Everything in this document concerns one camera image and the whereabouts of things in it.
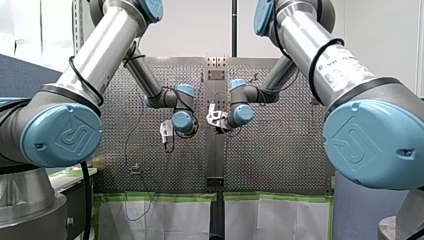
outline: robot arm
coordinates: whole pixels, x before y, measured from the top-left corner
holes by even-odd
[[[171,136],[173,129],[185,136],[192,136],[196,133],[195,118],[193,116],[194,87],[190,84],[179,84],[175,89],[167,89],[161,86],[156,79],[144,57],[132,58],[131,56],[142,56],[140,51],[128,51],[127,68],[136,80],[137,84],[145,93],[144,102],[151,108],[173,108],[172,120],[167,120],[162,125],[168,125],[161,134],[166,142],[165,136]]]
[[[327,107],[324,147],[340,173],[370,188],[424,186],[424,104],[397,79],[375,76],[343,40],[332,37],[334,20],[329,0],[259,0],[255,30],[286,55],[277,64],[285,66],[281,74],[292,74],[291,59],[308,77],[314,97]],[[262,89],[281,88],[287,79],[282,75],[273,71]],[[239,89],[254,92],[249,87],[240,80],[230,83],[232,105],[258,99],[234,98]],[[221,120],[228,129],[253,117],[248,107],[231,111]],[[236,117],[246,121],[233,121]]]
[[[67,167],[97,149],[99,106],[135,37],[162,18],[162,2],[107,0],[104,16],[54,84],[28,101],[0,105],[0,167]]]
[[[253,119],[253,110],[249,103],[277,102],[281,89],[290,80],[296,69],[293,61],[282,57],[259,88],[247,85],[243,79],[231,80],[228,87],[231,96],[230,112],[227,114],[215,111],[212,107],[207,117],[208,123],[217,127],[221,132],[231,131],[248,124]]]

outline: pegboard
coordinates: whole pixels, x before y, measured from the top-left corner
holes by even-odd
[[[172,110],[143,106],[144,95],[130,73],[117,71],[102,108],[104,139],[96,161],[103,167],[96,192],[206,192],[206,178],[222,175],[224,191],[329,194],[334,169],[323,149],[325,109],[313,103],[305,77],[298,75],[278,103],[252,104],[254,120],[236,137],[226,138],[206,124],[208,103],[221,99],[221,107],[228,105],[226,83],[232,79],[256,76],[252,84],[259,86],[277,60],[220,58],[218,66],[218,59],[213,66],[207,58],[147,58],[164,86],[190,83],[196,88],[199,132],[188,140],[176,137],[172,154],[165,153],[159,134],[160,123],[171,118]],[[222,70],[225,79],[208,81],[213,68]],[[135,164],[141,166],[140,175],[129,174],[128,167]]]
[[[276,61],[227,59],[228,81],[240,78],[260,86]],[[286,86],[292,81],[277,103],[252,104],[253,121],[236,137],[227,137],[226,191],[331,194],[334,169],[322,137],[325,108],[316,104],[301,73]]]
[[[204,126],[203,58],[147,58],[163,86],[189,83],[196,89],[194,111]],[[143,103],[143,93],[129,71],[120,68],[111,81],[102,107],[103,142],[96,161],[100,169],[96,192],[157,191],[205,192],[205,134],[201,127],[195,137],[175,137],[175,150],[165,153],[160,124],[172,117],[172,109],[151,109]],[[138,164],[139,175],[129,167]]]

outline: black pole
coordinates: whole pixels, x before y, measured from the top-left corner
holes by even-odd
[[[237,0],[233,0],[232,57],[237,57]]]

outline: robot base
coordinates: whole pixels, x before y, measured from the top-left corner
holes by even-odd
[[[44,169],[0,175],[0,238],[66,240],[66,197]]]
[[[423,204],[424,192],[410,191],[398,215],[385,218],[378,224],[378,240],[404,240],[420,230],[424,223]]]
[[[59,195],[49,208],[8,222],[0,222],[2,239],[66,240],[66,197]]]

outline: blue joint cap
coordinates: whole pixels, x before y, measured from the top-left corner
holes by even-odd
[[[324,137],[328,158],[352,182],[391,190],[424,185],[424,123],[399,106],[347,102],[328,116]]]
[[[144,10],[149,22],[157,23],[163,18],[162,0],[136,0]]]
[[[253,110],[249,105],[241,104],[234,110],[233,118],[237,125],[246,125],[253,119]]]
[[[57,104],[40,112],[20,140],[26,159],[40,167],[69,167],[86,161],[102,138],[101,122],[90,108]]]
[[[185,93],[189,96],[194,97],[194,87],[190,84],[178,84],[176,87],[177,91]]]
[[[246,84],[247,84],[246,81],[243,79],[234,79],[234,80],[231,80],[230,83],[228,84],[228,89],[232,91],[233,89],[244,86]]]
[[[172,116],[172,125],[181,133],[188,133],[193,129],[193,118],[190,114],[180,111]]]
[[[268,36],[269,25],[274,10],[274,0],[258,0],[256,5],[254,28],[256,35]]]

